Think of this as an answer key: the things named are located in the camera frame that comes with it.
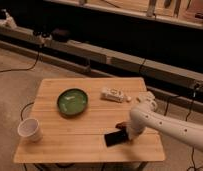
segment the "white cup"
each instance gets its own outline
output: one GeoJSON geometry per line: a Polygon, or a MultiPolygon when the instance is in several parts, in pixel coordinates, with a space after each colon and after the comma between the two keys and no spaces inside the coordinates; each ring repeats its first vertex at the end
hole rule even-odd
{"type": "Polygon", "coordinates": [[[39,122],[34,118],[27,118],[18,126],[18,134],[30,141],[36,142],[42,138],[39,122]]]}

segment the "table leg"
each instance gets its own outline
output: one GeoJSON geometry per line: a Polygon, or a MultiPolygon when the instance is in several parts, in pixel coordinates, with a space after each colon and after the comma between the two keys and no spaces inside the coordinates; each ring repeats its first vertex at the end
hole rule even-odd
{"type": "Polygon", "coordinates": [[[136,171],[143,171],[148,162],[141,162],[141,164],[136,168],[136,171]]]}

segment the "smartphone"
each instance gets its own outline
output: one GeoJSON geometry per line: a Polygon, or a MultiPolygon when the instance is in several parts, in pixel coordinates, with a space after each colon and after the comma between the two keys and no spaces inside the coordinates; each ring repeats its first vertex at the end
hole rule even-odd
{"type": "Polygon", "coordinates": [[[126,130],[105,134],[104,139],[107,147],[120,144],[129,140],[126,130]]]}

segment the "table top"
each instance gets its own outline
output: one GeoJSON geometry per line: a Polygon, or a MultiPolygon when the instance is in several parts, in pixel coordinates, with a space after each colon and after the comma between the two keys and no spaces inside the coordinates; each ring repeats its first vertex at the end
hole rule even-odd
{"type": "Polygon", "coordinates": [[[63,78],[44,79],[30,117],[37,118],[43,133],[41,141],[20,139],[15,163],[84,163],[163,161],[163,146],[157,131],[147,128],[131,142],[106,147],[104,134],[117,131],[115,125],[129,119],[129,110],[145,92],[142,78],[63,78]],[[100,99],[102,87],[123,91],[131,102],[100,99]],[[70,88],[88,94],[88,107],[74,118],[63,118],[57,108],[58,96],[70,88]]]}

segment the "plate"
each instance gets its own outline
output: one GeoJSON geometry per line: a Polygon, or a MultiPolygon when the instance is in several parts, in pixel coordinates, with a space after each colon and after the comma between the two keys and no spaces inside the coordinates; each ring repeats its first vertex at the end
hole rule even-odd
{"type": "Polygon", "coordinates": [[[57,100],[57,105],[62,116],[75,116],[82,113],[88,104],[88,96],[81,89],[68,89],[57,100]]]}

